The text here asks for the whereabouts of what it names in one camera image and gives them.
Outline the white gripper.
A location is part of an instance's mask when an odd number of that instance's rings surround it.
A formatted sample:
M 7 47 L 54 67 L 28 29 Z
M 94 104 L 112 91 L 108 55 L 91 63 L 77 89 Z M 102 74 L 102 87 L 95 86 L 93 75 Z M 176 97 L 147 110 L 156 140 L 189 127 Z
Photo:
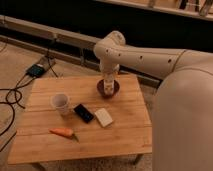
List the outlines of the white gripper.
M 120 65 L 111 62 L 101 62 L 99 68 L 104 79 L 114 80 Z

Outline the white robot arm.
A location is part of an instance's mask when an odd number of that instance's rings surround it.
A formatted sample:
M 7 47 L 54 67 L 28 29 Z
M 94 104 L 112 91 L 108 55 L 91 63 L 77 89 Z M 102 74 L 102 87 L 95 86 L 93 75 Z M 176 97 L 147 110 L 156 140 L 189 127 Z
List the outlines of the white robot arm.
M 122 65 L 162 81 L 152 110 L 153 171 L 213 171 L 213 52 L 129 46 L 119 31 L 93 52 L 109 80 Z

